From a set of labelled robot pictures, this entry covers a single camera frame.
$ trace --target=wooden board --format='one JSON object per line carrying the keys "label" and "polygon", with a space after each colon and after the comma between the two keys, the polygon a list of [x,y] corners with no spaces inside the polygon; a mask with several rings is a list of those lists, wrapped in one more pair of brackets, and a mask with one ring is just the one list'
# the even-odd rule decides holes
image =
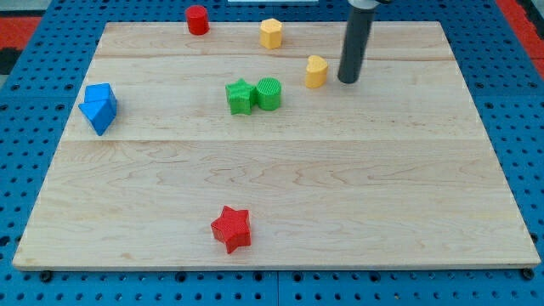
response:
{"label": "wooden board", "polygon": [[[28,270],[480,269],[540,262],[438,23],[374,25],[360,81],[336,79],[343,23],[108,24],[84,85],[119,100],[98,137],[74,107],[15,254]],[[304,87],[307,56],[330,63]],[[224,85],[283,83],[231,116]],[[83,89],[76,104],[82,102]],[[227,255],[210,223],[249,209]]]}

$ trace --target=black cylinder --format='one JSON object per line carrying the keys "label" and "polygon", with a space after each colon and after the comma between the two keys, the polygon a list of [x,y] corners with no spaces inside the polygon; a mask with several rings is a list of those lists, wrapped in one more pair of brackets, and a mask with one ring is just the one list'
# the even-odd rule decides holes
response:
{"label": "black cylinder", "polygon": [[359,79],[360,68],[365,57],[366,42],[374,20],[374,12],[375,9],[351,7],[338,70],[340,82],[351,84]]}

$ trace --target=red cylinder block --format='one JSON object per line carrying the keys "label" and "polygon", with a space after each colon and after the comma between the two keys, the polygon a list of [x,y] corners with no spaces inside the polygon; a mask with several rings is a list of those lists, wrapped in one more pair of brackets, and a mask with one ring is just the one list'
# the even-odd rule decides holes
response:
{"label": "red cylinder block", "polygon": [[191,5],[185,10],[185,18],[189,32],[193,35],[203,35],[210,30],[207,22],[207,10],[201,5]]}

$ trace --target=yellow block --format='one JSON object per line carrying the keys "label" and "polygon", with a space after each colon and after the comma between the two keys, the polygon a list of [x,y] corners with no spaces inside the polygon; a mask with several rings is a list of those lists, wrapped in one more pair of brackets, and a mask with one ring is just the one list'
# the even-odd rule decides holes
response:
{"label": "yellow block", "polygon": [[281,27],[281,22],[274,18],[263,20],[261,22],[261,45],[268,49],[281,47]]}
{"label": "yellow block", "polygon": [[319,55],[310,55],[306,66],[306,87],[318,88],[325,84],[329,65]]}

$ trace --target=yellow arch block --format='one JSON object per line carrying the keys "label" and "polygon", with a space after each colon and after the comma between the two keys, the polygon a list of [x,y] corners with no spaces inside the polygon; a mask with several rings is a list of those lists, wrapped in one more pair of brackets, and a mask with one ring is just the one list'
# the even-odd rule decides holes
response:
{"label": "yellow arch block", "polygon": [[325,84],[329,64],[319,55],[310,55],[306,66],[306,87],[318,88]]}
{"label": "yellow arch block", "polygon": [[281,27],[283,25],[274,18],[261,22],[261,45],[267,49],[281,47]]}

